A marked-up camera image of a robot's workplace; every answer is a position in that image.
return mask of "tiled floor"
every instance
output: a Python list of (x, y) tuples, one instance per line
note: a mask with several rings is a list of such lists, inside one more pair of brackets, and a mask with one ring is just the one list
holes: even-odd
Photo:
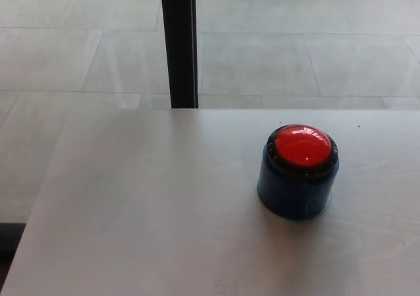
[[(197, 0), (202, 108), (420, 109), (420, 0)], [(74, 109), (170, 107), (160, 0), (0, 0), (0, 222)]]

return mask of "tile grout line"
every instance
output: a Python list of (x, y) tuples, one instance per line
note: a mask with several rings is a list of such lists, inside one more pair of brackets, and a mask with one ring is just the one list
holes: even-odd
[(105, 32), (105, 30), (102, 30), (102, 33), (100, 34), (100, 37), (99, 37), (99, 40), (98, 40), (98, 44), (96, 45), (96, 49), (94, 50), (94, 53), (93, 53), (93, 56), (92, 56), (91, 63), (89, 64), (89, 69), (87, 70), (87, 73), (86, 73), (85, 79), (83, 80), (82, 87), (81, 87), (81, 89), (80, 89), (80, 91), (79, 91), (80, 93), (84, 93), (84, 92), (85, 92), (86, 80), (87, 80), (87, 78), (88, 78), (88, 76), (89, 76), (89, 73), (91, 72), (91, 68), (92, 68), (92, 65), (93, 65), (93, 61), (95, 60), (95, 56), (96, 56), (96, 54), (97, 54), (97, 52), (98, 52), (99, 45), (100, 45), (100, 43), (102, 42), (102, 37), (104, 36), (104, 32)]
[(385, 107), (385, 109), (388, 110), (387, 104), (385, 103), (385, 100), (383, 100), (383, 97), (381, 97), (381, 100), (382, 100), (382, 103), (383, 103), (383, 106)]
[[(136, 93), (136, 92), (110, 92), (110, 91), (71, 91), (71, 90), (50, 90), (50, 89), (0, 89), (0, 92), (11, 93), (80, 93), (80, 94), (109, 94), (109, 95), (170, 95), (169, 93)], [(326, 98), (420, 98), (420, 96), (385, 96), (385, 95), (277, 95), (277, 94), (201, 94), (209, 96), (277, 96), (277, 97), (326, 97)]]
[(263, 105), (263, 96), (262, 95), (258, 95), (258, 97), (260, 97), (260, 109), (264, 109), (264, 105)]
[(10, 115), (10, 113), (11, 113), (13, 107), (14, 107), (14, 103), (18, 100), (18, 97), (20, 96), (20, 91), (16, 91), (15, 93), (16, 93), (16, 97), (14, 98), (14, 100), (13, 100), (11, 106), (10, 106), (10, 109), (6, 113), (4, 121), (0, 124), (0, 131), (3, 128), (4, 124), (6, 124), (7, 118), (9, 117), (9, 115)]
[(140, 94), (140, 100), (138, 101), (137, 109), (140, 109), (140, 105), (142, 104), (142, 100), (143, 100), (143, 94)]
[(352, 32), (210, 32), (207, 30), (200, 30), (201, 33), (208, 34), (236, 34), (236, 35), (368, 35), (368, 36), (401, 36), (401, 35), (420, 35), (419, 33), (352, 33)]
[(200, 81), (200, 90), (199, 90), (199, 94), (202, 95), (203, 94), (203, 80), (204, 80), (204, 33), (198, 33), (198, 35), (201, 35), (201, 46), (203, 47), (201, 50), (201, 81)]
[(347, 15), (346, 15), (346, 13), (344, 12), (344, 8), (343, 8), (343, 6), (341, 6), (340, 0), (335, 0), (335, 1), (337, 2), (338, 6), (339, 6), (339, 8), (340, 8), (341, 14), (343, 14), (343, 17), (344, 17), (344, 19), (346, 20), (346, 23), (347, 23), (348, 28), (350, 28), (350, 32), (351, 32), (351, 34), (354, 34), (354, 30), (353, 30), (352, 26), (350, 25), (350, 22), (349, 22), (349, 21), (348, 21), (348, 19), (347, 19)]
[(62, 28), (60, 28), (60, 23), (61, 23), (61, 21), (62, 21), (62, 19), (63, 19), (63, 16), (64, 16), (64, 14), (66, 13), (66, 11), (67, 11), (67, 9), (68, 9), (68, 7), (69, 7), (69, 5), (70, 5), (70, 3), (71, 3), (72, 1), (73, 1), (73, 0), (68, 0), (68, 2), (67, 2), (67, 4), (66, 4), (66, 7), (64, 7), (63, 12), (61, 13), (60, 17), (58, 18), (58, 21), (57, 21), (56, 26), (55, 26), (55, 28), (54, 28), (54, 29), (62, 29)]
[(320, 94), (320, 96), (322, 96), (321, 89), (320, 89), (320, 84), (318, 83), (318, 78), (316, 77), (316, 74), (315, 74), (314, 64), (312, 63), (312, 58), (310, 57), (310, 52), (309, 52), (309, 47), (308, 47), (308, 41), (306, 40), (305, 34), (302, 35), (302, 38), (303, 38), (303, 41), (304, 41), (304, 45), (306, 47), (306, 53), (308, 54), (308, 58), (309, 58), (309, 62), (310, 62), (310, 67), (312, 68), (312, 73), (314, 74), (316, 88), (317, 88), (318, 93)]
[(156, 17), (156, 23), (155, 23), (155, 32), (160, 32), (160, 30), (158, 30), (158, 22), (159, 22), (159, 16), (160, 16), (160, 12), (162, 11), (162, 1), (159, 4), (159, 10), (157, 11), (157, 17)]
[(42, 30), (106, 30), (106, 31), (114, 31), (114, 32), (161, 32), (161, 30), (155, 29), (119, 29), (119, 28), (87, 28), (87, 27), (72, 27), (72, 28), (59, 28), (59, 27), (23, 27), (23, 26), (11, 26), (11, 27), (1, 27), (3, 29), (42, 29)]
[(408, 41), (407, 41), (407, 39), (406, 39), (406, 36), (405, 36), (405, 35), (402, 35), (402, 38), (404, 39), (404, 42), (406, 43), (407, 47), (410, 49), (410, 51), (411, 51), (412, 55), (414, 56), (414, 58), (415, 58), (415, 59), (417, 60), (417, 62), (420, 64), (420, 59), (418, 59), (418, 58), (416, 57), (416, 55), (415, 55), (415, 53), (414, 53), (414, 51), (413, 51), (413, 49), (412, 49), (411, 45), (408, 43)]
[(252, 6), (252, 0), (249, 1), (249, 19), (251, 20), (251, 26), (252, 26), (252, 33), (255, 33), (255, 24), (254, 24), (254, 13), (253, 13), (253, 6)]

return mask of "big red button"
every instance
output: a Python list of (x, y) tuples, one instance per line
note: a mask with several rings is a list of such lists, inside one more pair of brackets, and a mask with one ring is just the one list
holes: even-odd
[(320, 165), (331, 153), (327, 135), (308, 125), (284, 127), (277, 134), (275, 146), (284, 160), (302, 167)]

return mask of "white table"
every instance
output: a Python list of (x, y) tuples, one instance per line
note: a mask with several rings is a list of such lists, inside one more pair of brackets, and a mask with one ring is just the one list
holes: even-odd
[[(255, 190), (288, 123), (340, 151), (312, 222), (273, 215)], [(1, 295), (416, 296), (419, 125), (417, 112), (74, 113)]]

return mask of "dark blue button base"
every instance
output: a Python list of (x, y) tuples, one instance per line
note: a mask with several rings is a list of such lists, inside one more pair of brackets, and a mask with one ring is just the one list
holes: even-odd
[(266, 146), (262, 154), (258, 195), (262, 203), (273, 213), (303, 221), (312, 219), (327, 206), (339, 160), (330, 175), (317, 182), (293, 181), (279, 175), (268, 160)]

